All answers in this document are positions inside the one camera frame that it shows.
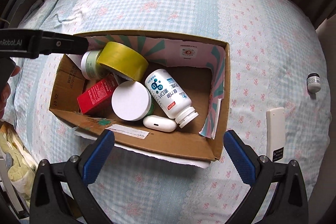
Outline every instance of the yellow tape roll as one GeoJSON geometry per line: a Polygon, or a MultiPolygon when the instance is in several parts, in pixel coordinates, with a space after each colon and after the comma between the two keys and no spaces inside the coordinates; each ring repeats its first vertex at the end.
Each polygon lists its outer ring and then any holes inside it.
{"type": "Polygon", "coordinates": [[[138,82],[148,67],[147,60],[141,54],[117,42],[106,44],[97,63],[127,80],[138,82]]]}

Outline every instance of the white paper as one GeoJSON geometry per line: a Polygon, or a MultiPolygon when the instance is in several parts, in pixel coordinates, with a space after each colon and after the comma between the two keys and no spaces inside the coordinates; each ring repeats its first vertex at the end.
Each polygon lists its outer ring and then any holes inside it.
{"type": "Polygon", "coordinates": [[[110,127],[108,127],[107,129],[112,130],[114,132],[121,133],[121,134],[125,134],[125,135],[128,135],[128,136],[132,136],[132,137],[135,137],[135,138],[139,138],[139,139],[144,139],[149,134],[148,131],[144,131],[144,130],[140,130],[140,129],[136,129],[136,128],[132,128],[132,127],[126,127],[126,126],[122,126],[122,125],[119,125],[119,124],[113,124],[110,127]]]}
{"type": "Polygon", "coordinates": [[[76,64],[76,66],[80,69],[83,55],[76,54],[67,54],[67,56],[76,64]]]}
{"type": "Polygon", "coordinates": [[[217,109],[216,109],[216,117],[215,117],[215,126],[212,130],[212,133],[211,133],[211,138],[213,138],[213,139],[215,139],[215,137],[216,137],[216,131],[217,131],[218,119],[219,119],[219,112],[221,111],[221,102],[222,102],[222,99],[218,99],[217,109]]]}
{"type": "MultiPolygon", "coordinates": [[[[85,139],[90,139],[90,140],[94,140],[94,141],[97,139],[97,135],[94,135],[94,134],[90,133],[89,131],[87,131],[85,129],[82,129],[82,128],[75,128],[74,133],[75,133],[75,135],[80,136],[80,137],[85,138],[85,139]]],[[[133,151],[135,153],[142,154],[142,155],[145,155],[145,156],[154,157],[154,158],[157,158],[159,160],[170,161],[170,162],[173,162],[173,163],[176,163],[176,164],[194,165],[194,166],[204,168],[204,169],[208,168],[210,166],[210,161],[188,160],[188,159],[180,159],[180,158],[175,158],[175,157],[170,157],[170,156],[164,156],[164,155],[159,155],[159,154],[143,151],[143,150],[136,149],[136,148],[131,148],[129,146],[122,145],[122,144],[119,144],[119,143],[115,143],[115,146],[123,148],[123,149],[128,150],[128,151],[133,151]]]]}

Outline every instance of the logo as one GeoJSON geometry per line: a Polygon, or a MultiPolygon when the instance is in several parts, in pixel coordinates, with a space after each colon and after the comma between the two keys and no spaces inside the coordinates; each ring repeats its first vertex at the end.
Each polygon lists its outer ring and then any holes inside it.
{"type": "Polygon", "coordinates": [[[22,39],[14,40],[0,40],[0,46],[22,46],[22,39]]]}
{"type": "Polygon", "coordinates": [[[192,48],[184,48],[184,49],[182,49],[182,55],[185,56],[185,57],[191,57],[194,54],[196,54],[196,52],[192,48]]]}
{"type": "Polygon", "coordinates": [[[183,58],[195,58],[197,55],[197,48],[193,48],[193,47],[181,47],[180,48],[180,57],[183,58]]]}
{"type": "Polygon", "coordinates": [[[163,89],[163,85],[158,85],[156,82],[157,82],[158,80],[157,79],[154,79],[154,83],[152,83],[152,85],[151,85],[151,87],[152,87],[152,89],[153,90],[156,90],[156,89],[158,89],[158,90],[162,90],[163,89]]]}
{"type": "Polygon", "coordinates": [[[168,109],[168,110],[171,109],[174,105],[175,105],[175,101],[172,102],[172,103],[167,107],[167,109],[168,109]]]}

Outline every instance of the bedsheet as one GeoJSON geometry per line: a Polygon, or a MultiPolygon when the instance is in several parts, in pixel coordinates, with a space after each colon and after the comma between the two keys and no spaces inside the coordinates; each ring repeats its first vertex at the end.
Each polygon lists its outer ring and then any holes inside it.
{"type": "MultiPolygon", "coordinates": [[[[286,145],[281,162],[297,159],[308,197],[328,145],[330,91],[314,27],[288,0],[44,0],[20,27],[75,34],[139,29],[229,42],[231,98],[228,128],[257,154],[266,154],[267,109],[284,107],[286,145]],[[317,72],[322,89],[306,90],[317,72]]],[[[17,60],[5,119],[36,161],[67,160],[90,143],[48,111],[59,54],[17,60]]],[[[249,187],[223,150],[207,169],[178,165],[114,148],[92,194],[115,223],[225,223],[249,187]]],[[[259,220],[275,185],[256,216],[259,220]]]]}

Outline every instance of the cardboard box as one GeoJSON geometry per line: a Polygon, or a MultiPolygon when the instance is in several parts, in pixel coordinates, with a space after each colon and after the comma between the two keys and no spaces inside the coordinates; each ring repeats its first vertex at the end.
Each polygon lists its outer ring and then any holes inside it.
{"type": "MultiPolygon", "coordinates": [[[[176,80],[193,102],[193,107],[199,113],[193,122],[184,128],[177,128],[172,133],[164,133],[143,126],[142,121],[127,122],[117,117],[112,107],[105,108],[97,113],[98,117],[90,117],[78,113],[77,97],[85,88],[85,78],[77,66],[66,56],[63,56],[58,67],[55,84],[52,91],[49,110],[56,116],[65,119],[82,129],[100,135],[103,130],[112,124],[120,124],[149,132],[146,138],[139,139],[132,136],[115,133],[116,143],[138,150],[153,152],[160,155],[178,157],[189,160],[215,161],[221,156],[223,149],[223,134],[226,131],[230,102],[230,50],[226,42],[205,37],[196,37],[178,33],[152,32],[137,30],[102,31],[78,34],[81,37],[99,35],[129,35],[153,38],[178,39],[196,41],[221,46],[225,49],[225,80],[224,99],[221,102],[218,126],[215,139],[199,135],[209,109],[211,90],[211,70],[194,67],[164,67],[157,63],[150,63],[143,80],[154,70],[165,68],[176,80]]],[[[165,116],[163,110],[156,103],[154,115],[165,116]]]]}
{"type": "Polygon", "coordinates": [[[118,84],[113,75],[108,75],[97,84],[78,96],[77,101],[82,114],[94,115],[111,105],[113,92],[118,84]]]}

